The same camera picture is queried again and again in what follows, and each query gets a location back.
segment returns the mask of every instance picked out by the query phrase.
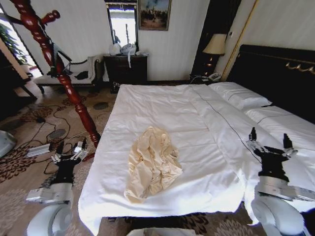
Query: picture frame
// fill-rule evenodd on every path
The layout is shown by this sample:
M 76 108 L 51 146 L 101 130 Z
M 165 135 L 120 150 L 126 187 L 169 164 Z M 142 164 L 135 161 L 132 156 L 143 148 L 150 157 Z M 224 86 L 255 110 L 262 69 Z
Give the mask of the picture frame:
M 168 31 L 172 0 L 138 0 L 139 30 Z

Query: white duvet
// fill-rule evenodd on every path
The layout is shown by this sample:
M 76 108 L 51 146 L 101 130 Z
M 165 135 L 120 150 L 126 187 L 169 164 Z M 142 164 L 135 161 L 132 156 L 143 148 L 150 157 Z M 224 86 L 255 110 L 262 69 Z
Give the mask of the white duvet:
M 179 150 L 183 174 L 168 189 L 142 204 L 132 204 L 124 197 L 128 154 L 132 143 L 150 125 L 169 133 Z M 102 217 L 235 211 L 243 198 L 254 219 L 250 203 L 260 159 L 243 144 L 253 126 L 260 142 L 281 147 L 206 85 L 122 85 L 80 196 L 81 220 L 96 235 Z M 296 185 L 315 190 L 310 178 L 303 175 L 300 160 L 287 161 L 284 168 Z M 295 206 L 298 210 L 315 207 L 300 202 Z

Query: floral rug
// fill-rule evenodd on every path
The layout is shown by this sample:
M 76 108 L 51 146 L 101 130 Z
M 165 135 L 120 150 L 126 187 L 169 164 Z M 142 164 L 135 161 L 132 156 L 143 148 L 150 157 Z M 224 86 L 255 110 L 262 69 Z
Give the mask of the floral rug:
M 0 121 L 0 130 L 10 132 L 18 141 L 14 150 L 0 159 L 0 236 L 27 235 L 29 221 L 43 205 L 27 203 L 26 196 L 31 189 L 48 187 L 57 170 L 51 162 L 51 153 L 28 158 L 26 153 L 29 148 L 52 143 L 55 150 L 58 143 L 64 141 L 63 151 L 69 152 L 76 142 L 87 137 L 89 153 L 95 151 L 87 132 L 84 132 L 79 116 L 62 88 L 46 87 L 45 94 L 41 95 L 32 82 L 28 83 L 27 87 L 37 96 L 36 102 L 24 107 L 14 116 Z M 116 95 L 110 94 L 108 88 L 97 93 L 89 93 L 88 88 L 77 90 L 94 119 L 98 132 L 102 134 Z M 45 122 L 36 122 L 38 117 L 44 118 Z M 92 162 L 91 159 L 75 166 L 73 220 L 67 236 L 90 235 L 80 221 L 78 200 Z M 149 227 L 194 229 L 197 234 L 204 236 L 265 235 L 260 225 L 248 226 L 250 222 L 241 204 L 235 213 L 194 213 L 160 218 L 103 218 L 98 235 L 126 236 L 133 229 Z

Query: red wooden pole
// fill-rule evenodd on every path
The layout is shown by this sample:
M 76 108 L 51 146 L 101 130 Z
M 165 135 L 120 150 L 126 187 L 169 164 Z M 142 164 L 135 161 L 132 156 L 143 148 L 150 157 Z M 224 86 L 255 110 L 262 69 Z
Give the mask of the red wooden pole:
M 35 41 L 37 41 L 42 49 L 43 55 L 47 63 L 52 66 L 53 64 L 53 44 L 51 39 L 45 32 L 45 25 L 54 21 L 60 17 L 58 11 L 54 10 L 52 13 L 48 13 L 43 19 L 40 19 L 31 6 L 30 0 L 10 0 L 21 15 L 21 21 L 25 28 L 27 28 L 33 35 Z M 92 120 L 86 106 L 82 103 L 80 95 L 73 88 L 70 77 L 63 71 L 64 64 L 59 56 L 56 60 L 56 70 L 59 82 L 64 86 L 65 92 L 69 100 L 74 104 L 75 111 L 79 114 L 82 124 L 86 131 L 90 134 L 90 138 L 97 147 L 100 139 L 100 135 L 96 130 L 94 121 Z

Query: white wall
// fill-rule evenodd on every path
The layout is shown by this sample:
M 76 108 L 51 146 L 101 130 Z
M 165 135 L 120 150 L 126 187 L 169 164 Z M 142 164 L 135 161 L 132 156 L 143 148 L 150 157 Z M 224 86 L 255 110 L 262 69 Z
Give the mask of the white wall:
M 239 11 L 244 14 L 241 19 L 235 17 L 233 25 L 244 25 L 242 22 L 246 12 L 247 16 L 249 14 L 252 2 L 242 0 Z M 233 50 L 237 38 L 233 42 L 227 41 L 226 47 Z M 260 0 L 241 40 L 242 44 L 315 50 L 315 1 Z M 220 58 L 217 71 L 223 71 L 229 56 L 226 54 Z
M 168 31 L 139 30 L 149 80 L 188 80 L 210 0 L 172 0 Z
M 0 0 L 8 15 L 19 18 L 9 0 Z M 140 50 L 150 53 L 149 80 L 189 79 L 210 0 L 172 0 L 168 31 L 138 31 Z M 107 53 L 112 44 L 104 0 L 32 0 L 39 16 L 58 10 L 47 34 L 74 62 Z M 44 73 L 49 71 L 39 44 L 23 26 L 15 25 Z

